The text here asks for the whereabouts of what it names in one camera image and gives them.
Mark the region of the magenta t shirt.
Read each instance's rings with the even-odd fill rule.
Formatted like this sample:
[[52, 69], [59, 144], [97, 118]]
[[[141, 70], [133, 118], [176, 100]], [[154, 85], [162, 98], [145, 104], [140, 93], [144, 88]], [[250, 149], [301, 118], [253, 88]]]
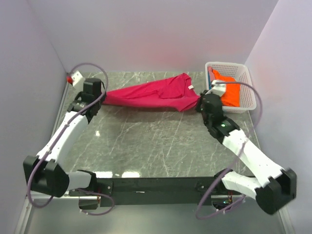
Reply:
[[192, 79], [182, 73], [178, 76], [151, 81], [107, 92], [105, 105], [138, 108], [174, 108], [179, 112], [196, 106], [199, 95], [193, 90]]

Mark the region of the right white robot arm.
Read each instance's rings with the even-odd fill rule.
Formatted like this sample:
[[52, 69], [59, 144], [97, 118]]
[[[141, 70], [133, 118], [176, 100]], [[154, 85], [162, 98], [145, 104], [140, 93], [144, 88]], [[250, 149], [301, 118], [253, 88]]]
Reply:
[[243, 176], [231, 168], [215, 176], [208, 188], [224, 195], [227, 191], [239, 192], [254, 199], [267, 214], [273, 215], [296, 198], [297, 175], [268, 158], [255, 146], [245, 132], [223, 112], [221, 97], [212, 91], [200, 94], [196, 111], [202, 114], [203, 123], [210, 135], [233, 152], [253, 176]]

